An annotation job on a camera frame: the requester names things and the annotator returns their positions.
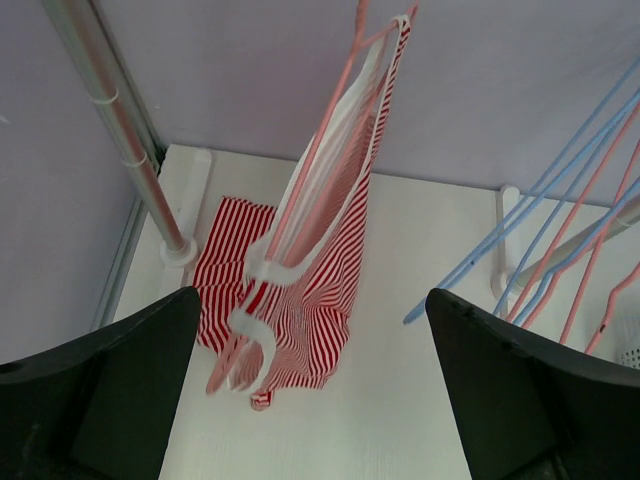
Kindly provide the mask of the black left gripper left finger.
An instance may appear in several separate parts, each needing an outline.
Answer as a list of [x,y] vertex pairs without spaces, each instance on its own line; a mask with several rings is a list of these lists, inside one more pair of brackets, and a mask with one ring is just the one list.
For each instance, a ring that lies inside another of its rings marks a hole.
[[200,311],[197,290],[183,287],[2,365],[2,478],[158,478]]

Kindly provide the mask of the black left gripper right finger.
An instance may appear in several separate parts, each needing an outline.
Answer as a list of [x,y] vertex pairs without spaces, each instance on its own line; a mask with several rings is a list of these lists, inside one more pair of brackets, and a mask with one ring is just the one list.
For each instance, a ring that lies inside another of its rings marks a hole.
[[472,478],[638,478],[638,371],[443,289],[425,307]]

